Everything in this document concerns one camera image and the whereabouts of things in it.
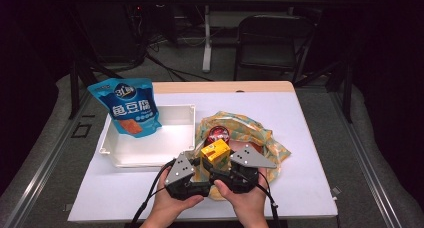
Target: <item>white plastic container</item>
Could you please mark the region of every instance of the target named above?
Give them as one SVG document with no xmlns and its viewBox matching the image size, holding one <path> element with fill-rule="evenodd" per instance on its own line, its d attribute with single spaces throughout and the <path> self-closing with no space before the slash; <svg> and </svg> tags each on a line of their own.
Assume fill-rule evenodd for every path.
<svg viewBox="0 0 424 228">
<path fill-rule="evenodd" d="M 109 156 L 116 167 L 145 167 L 162 166 L 179 153 L 194 150 L 195 106 L 158 106 L 158 110 L 162 127 L 142 138 L 119 134 L 108 115 L 99 152 Z"/>
</svg>

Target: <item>chair backrest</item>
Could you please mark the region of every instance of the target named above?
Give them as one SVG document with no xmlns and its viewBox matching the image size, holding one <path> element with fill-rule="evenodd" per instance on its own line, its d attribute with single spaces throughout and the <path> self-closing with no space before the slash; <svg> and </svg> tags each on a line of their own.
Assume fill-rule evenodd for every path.
<svg viewBox="0 0 424 228">
<path fill-rule="evenodd" d="M 274 38 L 307 38 L 315 29 L 312 21 L 300 16 L 254 15 L 240 22 L 239 39 L 243 36 Z"/>
</svg>

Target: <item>yellow plastic bag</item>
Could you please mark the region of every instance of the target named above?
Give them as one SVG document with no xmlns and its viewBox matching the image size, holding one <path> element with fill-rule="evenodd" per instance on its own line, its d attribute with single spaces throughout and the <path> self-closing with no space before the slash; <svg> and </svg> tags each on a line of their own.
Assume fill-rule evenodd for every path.
<svg viewBox="0 0 424 228">
<path fill-rule="evenodd" d="M 232 114 L 220 111 L 213 116 L 203 118 L 196 129 L 196 149 L 195 156 L 198 157 L 203 144 L 209 135 L 211 128 L 215 126 L 224 126 L 229 130 L 231 141 L 253 142 L 263 146 L 263 155 L 270 161 L 277 164 L 276 169 L 267 169 L 268 182 L 273 181 L 281 171 L 281 163 L 291 152 L 282 144 L 274 140 L 272 131 L 265 129 L 261 123 L 250 119 L 247 116 Z M 195 181 L 205 181 L 205 177 L 199 174 L 197 167 Z M 211 188 L 209 197 L 215 200 L 223 200 L 216 187 Z"/>
</svg>

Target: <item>person's left hand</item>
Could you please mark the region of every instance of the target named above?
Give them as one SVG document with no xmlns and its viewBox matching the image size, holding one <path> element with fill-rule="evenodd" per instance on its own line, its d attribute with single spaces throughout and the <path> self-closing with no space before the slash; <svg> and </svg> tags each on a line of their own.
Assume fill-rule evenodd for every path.
<svg viewBox="0 0 424 228">
<path fill-rule="evenodd" d="M 156 188 L 157 190 L 162 189 L 165 186 L 165 179 L 168 176 L 170 169 L 170 167 L 166 169 L 160 176 Z M 203 201 L 203 196 L 201 195 L 195 195 L 182 201 L 172 198 L 165 189 L 159 191 L 155 195 L 155 202 L 153 204 L 152 211 L 141 227 L 168 227 L 181 214 L 181 212 L 197 205 L 201 201 Z"/>
</svg>

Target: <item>red round object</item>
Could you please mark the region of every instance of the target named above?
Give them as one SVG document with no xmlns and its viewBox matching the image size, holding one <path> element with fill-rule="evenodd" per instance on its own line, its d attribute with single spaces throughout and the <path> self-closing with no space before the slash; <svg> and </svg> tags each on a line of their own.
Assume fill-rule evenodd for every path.
<svg viewBox="0 0 424 228">
<path fill-rule="evenodd" d="M 208 146 L 215 141 L 222 139 L 229 145 L 230 143 L 230 132 L 223 126 L 215 126 L 209 131 L 209 136 L 205 141 L 205 146 Z"/>
</svg>

